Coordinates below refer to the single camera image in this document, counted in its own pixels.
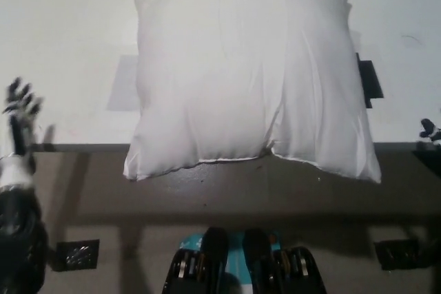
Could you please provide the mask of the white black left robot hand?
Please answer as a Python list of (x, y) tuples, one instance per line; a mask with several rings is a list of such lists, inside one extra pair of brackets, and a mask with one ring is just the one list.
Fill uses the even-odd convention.
[(42, 103), (31, 84), (19, 77), (6, 88), (1, 104), (1, 192), (34, 187), (34, 126)]

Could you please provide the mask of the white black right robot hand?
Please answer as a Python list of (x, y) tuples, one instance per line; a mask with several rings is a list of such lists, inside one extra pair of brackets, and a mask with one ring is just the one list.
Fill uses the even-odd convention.
[(420, 132), (419, 136), (423, 139), (430, 140), (433, 144), (440, 144), (440, 128), (428, 118), (423, 118), (420, 123), (422, 126), (422, 131)]

